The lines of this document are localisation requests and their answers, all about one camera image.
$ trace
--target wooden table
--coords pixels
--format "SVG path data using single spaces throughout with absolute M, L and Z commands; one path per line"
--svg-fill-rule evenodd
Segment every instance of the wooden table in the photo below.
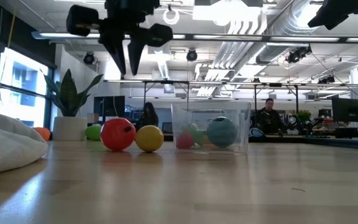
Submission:
M 248 154 L 155 154 L 53 142 L 0 173 L 0 223 L 358 223 L 358 150 L 250 144 Z

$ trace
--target woman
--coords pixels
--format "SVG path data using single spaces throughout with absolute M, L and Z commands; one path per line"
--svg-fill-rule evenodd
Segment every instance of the woman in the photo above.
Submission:
M 152 103 L 145 103 L 143 107 L 143 115 L 136 122 L 136 131 L 146 125 L 158 126 L 158 116 L 155 113 L 154 106 Z

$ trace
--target red ball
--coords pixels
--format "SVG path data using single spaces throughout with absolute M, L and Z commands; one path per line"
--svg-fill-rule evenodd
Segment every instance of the red ball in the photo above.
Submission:
M 135 139 L 136 129 L 125 118 L 106 121 L 100 132 L 100 140 L 113 152 L 120 152 L 130 146 Z
M 188 132 L 182 132 L 177 138 L 177 149 L 189 149 L 194 146 L 193 136 Z

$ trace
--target dark hair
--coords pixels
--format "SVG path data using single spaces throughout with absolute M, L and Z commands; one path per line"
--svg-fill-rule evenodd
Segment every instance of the dark hair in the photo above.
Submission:
M 146 113 L 147 113 L 146 108 L 149 109 L 149 114 L 147 115 L 147 117 L 158 119 L 158 116 L 157 116 L 157 114 L 155 112 L 155 109 L 154 109 L 154 106 L 153 106 L 152 103 L 147 102 L 147 103 L 144 104 L 144 106 L 143 106 L 143 114 L 144 115 L 146 115 Z

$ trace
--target clear plastic bin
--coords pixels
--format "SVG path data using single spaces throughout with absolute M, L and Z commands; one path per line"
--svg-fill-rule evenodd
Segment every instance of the clear plastic bin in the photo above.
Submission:
M 247 152 L 250 109 L 251 104 L 243 101 L 172 104 L 176 149 Z

